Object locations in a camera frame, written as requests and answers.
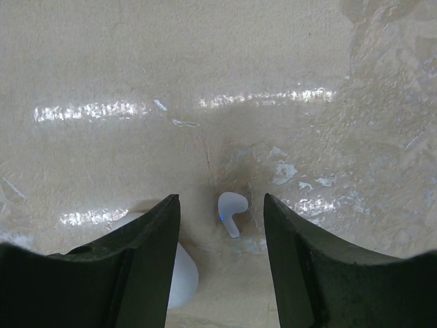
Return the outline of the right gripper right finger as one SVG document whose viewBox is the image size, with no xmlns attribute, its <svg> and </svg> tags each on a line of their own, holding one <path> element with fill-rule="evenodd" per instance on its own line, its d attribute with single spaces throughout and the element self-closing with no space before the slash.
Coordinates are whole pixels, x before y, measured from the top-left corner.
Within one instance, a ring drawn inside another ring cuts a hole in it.
<svg viewBox="0 0 437 328">
<path fill-rule="evenodd" d="M 271 194 L 264 227 L 280 326 L 436 326 L 435 251 L 396 258 L 359 247 Z"/>
</svg>

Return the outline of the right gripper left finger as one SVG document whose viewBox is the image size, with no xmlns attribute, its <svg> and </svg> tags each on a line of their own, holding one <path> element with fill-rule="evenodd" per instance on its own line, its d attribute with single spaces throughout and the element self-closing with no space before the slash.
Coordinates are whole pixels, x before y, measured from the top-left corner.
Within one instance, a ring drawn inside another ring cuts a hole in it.
<svg viewBox="0 0 437 328">
<path fill-rule="evenodd" d="M 176 194 L 66 254 L 1 244 L 2 327 L 164 327 L 180 231 Z"/>
</svg>

